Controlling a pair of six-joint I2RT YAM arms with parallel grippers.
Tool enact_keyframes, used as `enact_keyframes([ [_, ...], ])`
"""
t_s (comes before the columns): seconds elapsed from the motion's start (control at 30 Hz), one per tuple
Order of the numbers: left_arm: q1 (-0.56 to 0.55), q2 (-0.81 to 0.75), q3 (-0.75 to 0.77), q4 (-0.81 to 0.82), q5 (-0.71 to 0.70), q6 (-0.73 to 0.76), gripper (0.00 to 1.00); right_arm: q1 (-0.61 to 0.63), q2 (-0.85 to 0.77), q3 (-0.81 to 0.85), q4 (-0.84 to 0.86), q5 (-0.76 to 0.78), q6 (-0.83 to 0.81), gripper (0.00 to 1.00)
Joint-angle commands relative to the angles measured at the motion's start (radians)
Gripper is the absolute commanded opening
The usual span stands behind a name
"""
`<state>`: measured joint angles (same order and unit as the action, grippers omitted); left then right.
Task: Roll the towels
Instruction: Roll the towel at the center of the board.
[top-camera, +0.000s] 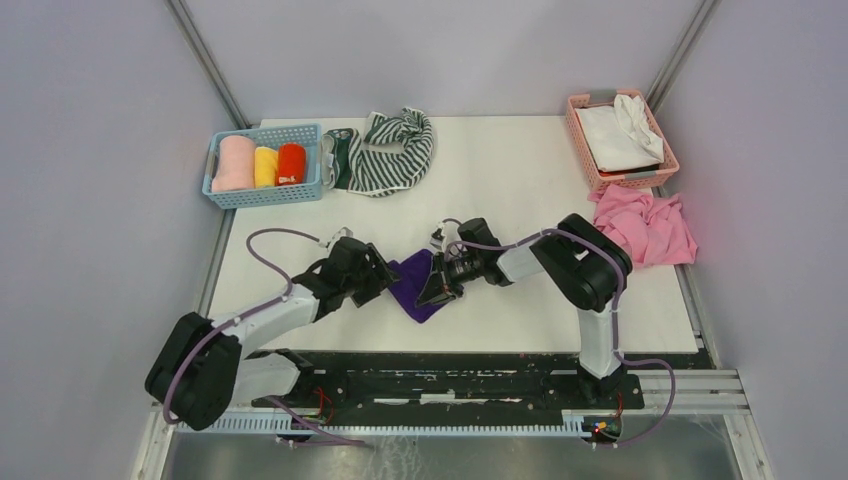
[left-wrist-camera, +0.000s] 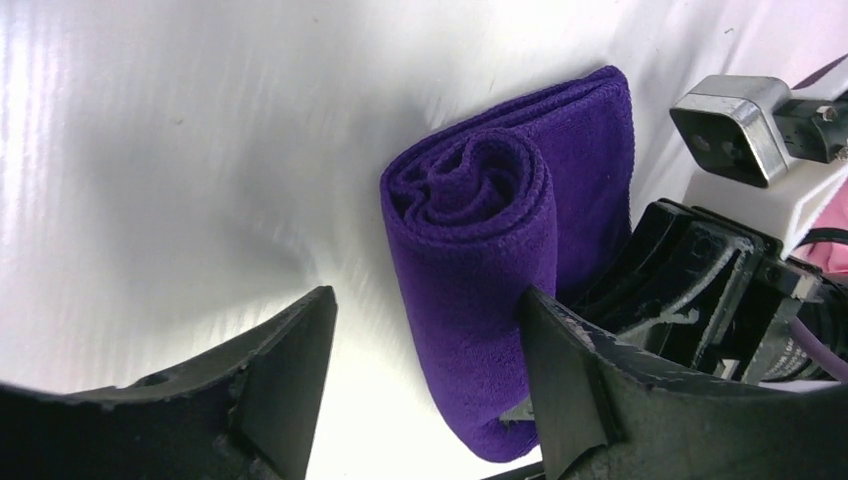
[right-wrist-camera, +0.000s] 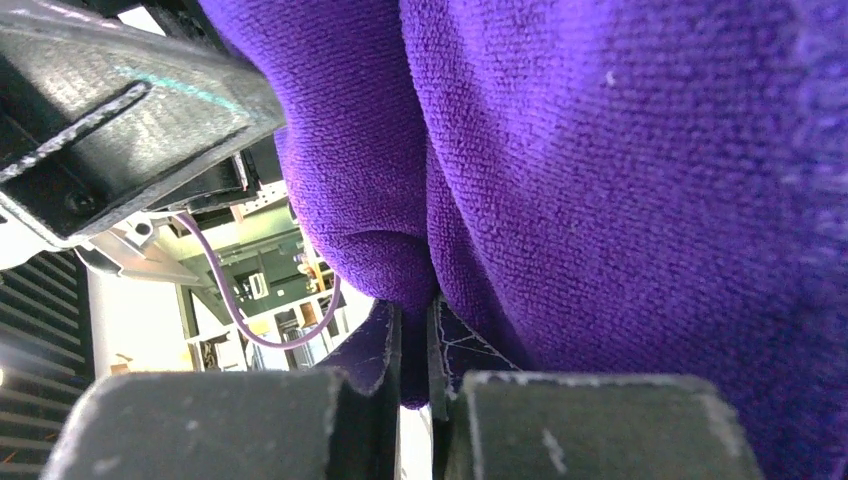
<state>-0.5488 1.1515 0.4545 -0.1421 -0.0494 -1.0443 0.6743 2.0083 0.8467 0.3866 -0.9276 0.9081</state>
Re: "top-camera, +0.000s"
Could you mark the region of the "purple towel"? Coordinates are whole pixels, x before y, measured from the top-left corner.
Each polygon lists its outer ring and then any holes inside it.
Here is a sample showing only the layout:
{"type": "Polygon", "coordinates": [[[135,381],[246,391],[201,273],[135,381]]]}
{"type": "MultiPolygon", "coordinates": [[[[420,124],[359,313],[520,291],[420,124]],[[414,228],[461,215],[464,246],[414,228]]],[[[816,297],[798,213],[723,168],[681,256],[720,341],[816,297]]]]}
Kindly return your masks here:
{"type": "Polygon", "coordinates": [[[388,262],[389,268],[398,276],[398,281],[389,286],[389,291],[404,312],[418,324],[425,323],[442,308],[442,305],[416,305],[429,278],[432,259],[432,252],[422,249],[403,261],[388,262]]]}

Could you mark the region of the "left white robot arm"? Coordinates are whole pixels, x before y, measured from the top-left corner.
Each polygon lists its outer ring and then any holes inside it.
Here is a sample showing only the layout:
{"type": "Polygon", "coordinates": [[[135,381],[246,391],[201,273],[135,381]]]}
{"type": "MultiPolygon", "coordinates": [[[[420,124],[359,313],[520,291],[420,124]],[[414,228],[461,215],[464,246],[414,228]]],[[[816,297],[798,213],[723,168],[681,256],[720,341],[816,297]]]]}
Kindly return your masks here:
{"type": "Polygon", "coordinates": [[[256,356],[285,333],[311,325],[346,300],[361,307],[395,284],[398,274],[371,243],[336,240],[328,255],[285,278],[283,290],[209,319],[197,312],[175,323],[144,382],[163,420],[195,431],[213,425],[233,404],[278,397],[293,407],[313,397],[313,378],[287,354],[256,356]]]}

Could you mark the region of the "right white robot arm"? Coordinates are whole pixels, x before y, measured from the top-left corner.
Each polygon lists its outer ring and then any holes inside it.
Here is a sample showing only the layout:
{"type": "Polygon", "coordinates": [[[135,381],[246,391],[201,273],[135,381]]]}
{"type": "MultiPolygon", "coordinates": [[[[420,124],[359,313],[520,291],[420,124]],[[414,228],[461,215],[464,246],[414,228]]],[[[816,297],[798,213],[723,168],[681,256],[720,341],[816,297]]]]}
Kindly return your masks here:
{"type": "Polygon", "coordinates": [[[577,392],[591,408],[612,401],[626,374],[618,347],[617,305],[633,270],[630,257],[578,214],[515,244],[502,244],[487,221],[458,226],[458,240],[433,254],[414,307],[430,308],[461,298],[465,284],[484,279],[498,287],[546,274],[578,315],[581,350],[577,392]]]}

